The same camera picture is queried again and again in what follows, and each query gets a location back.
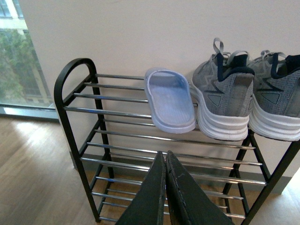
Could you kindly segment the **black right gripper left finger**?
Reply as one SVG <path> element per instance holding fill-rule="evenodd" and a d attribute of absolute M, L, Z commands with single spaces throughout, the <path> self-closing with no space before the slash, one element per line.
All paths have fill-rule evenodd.
<path fill-rule="evenodd" d="M 162 225 L 165 204 L 165 160 L 158 152 L 141 189 L 116 222 L 117 225 Z"/>

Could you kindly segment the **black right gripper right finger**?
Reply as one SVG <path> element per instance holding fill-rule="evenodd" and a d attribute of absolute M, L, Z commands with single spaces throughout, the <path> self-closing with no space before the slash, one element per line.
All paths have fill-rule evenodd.
<path fill-rule="evenodd" d="M 173 225 L 232 225 L 172 151 L 166 156 L 166 193 Z"/>

